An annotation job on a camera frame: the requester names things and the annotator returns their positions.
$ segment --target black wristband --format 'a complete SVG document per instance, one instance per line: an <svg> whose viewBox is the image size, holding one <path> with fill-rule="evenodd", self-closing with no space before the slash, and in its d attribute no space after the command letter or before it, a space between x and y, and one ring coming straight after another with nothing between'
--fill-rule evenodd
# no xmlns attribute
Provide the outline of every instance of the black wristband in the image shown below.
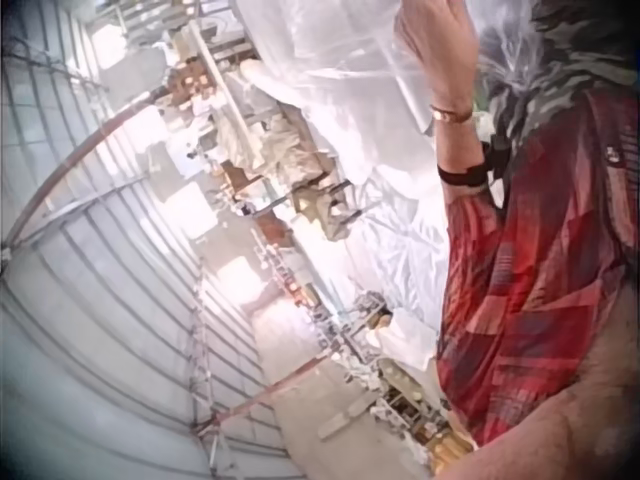
<svg viewBox="0 0 640 480"><path fill-rule="evenodd" d="M487 182L487 166L485 164L473 166L465 173L445 172L438 165L438 175L447 185L454 187L480 187Z"/></svg>

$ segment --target plastic sheeting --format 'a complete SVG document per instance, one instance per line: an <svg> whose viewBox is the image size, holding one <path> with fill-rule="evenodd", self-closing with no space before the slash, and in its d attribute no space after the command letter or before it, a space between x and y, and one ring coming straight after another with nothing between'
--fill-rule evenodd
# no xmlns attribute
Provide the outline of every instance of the plastic sheeting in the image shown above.
<svg viewBox="0 0 640 480"><path fill-rule="evenodd" d="M430 94L419 65L393 34L399 0L235 3L269 71L297 94L279 100L299 102L349 180L363 184L383 166L405 196L420 198L433 185L434 145L424 134ZM488 69L526 85L537 58L530 2L467 3L491 58Z"/></svg>
<svg viewBox="0 0 640 480"><path fill-rule="evenodd" d="M467 1L485 87L495 80L524 90L532 81L540 51L533 2ZM366 213L346 242L351 255L373 263L391 306L439 330L446 219L427 128L429 91L419 65L394 38L400 4L235 0L235 11L266 66L256 66L254 83L301 108L345 176L361 187L358 207Z"/></svg>

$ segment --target metal rail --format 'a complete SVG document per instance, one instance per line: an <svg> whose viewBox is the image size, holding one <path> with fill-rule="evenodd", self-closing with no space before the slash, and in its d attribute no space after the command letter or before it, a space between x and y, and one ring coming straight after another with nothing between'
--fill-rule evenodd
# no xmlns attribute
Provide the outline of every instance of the metal rail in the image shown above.
<svg viewBox="0 0 640 480"><path fill-rule="evenodd" d="M115 116L107 120L95 132L89 135L84 142L78 145L73 152L51 172L44 182L38 187L27 205L24 207L15 223L9 230L7 238L2 242L2 249L13 249L20 239L22 231L29 223L29 220L36 213L40 205L46 200L51 191L65 178L65 176L78 165L89 153L91 153L104 139L120 128L124 122L133 118L141 110L153 105L154 102L168 94L166 87L162 86L146 97L131 104Z"/></svg>

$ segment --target red plaid shirt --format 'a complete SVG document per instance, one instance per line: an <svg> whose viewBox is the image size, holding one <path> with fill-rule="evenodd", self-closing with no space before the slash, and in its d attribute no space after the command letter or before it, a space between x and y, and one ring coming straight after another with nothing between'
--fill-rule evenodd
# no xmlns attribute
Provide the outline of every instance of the red plaid shirt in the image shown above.
<svg viewBox="0 0 640 480"><path fill-rule="evenodd" d="M637 97L580 94L514 161L503 211L485 191L447 212L438 374L479 445L571 384L623 277L637 282Z"/></svg>

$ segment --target concrete floor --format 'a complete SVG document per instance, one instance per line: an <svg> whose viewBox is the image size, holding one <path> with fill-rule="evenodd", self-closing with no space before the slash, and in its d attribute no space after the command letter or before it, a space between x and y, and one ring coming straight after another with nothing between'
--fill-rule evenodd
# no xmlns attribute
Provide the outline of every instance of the concrete floor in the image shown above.
<svg viewBox="0 0 640 480"><path fill-rule="evenodd" d="M319 353L313 332L291 302L280 299L254 316L255 338L266 380L273 383ZM318 428L363 393L342 380L343 370L325 360L272 405L293 461L310 480L427 478L401 440L365 413L326 441Z"/></svg>

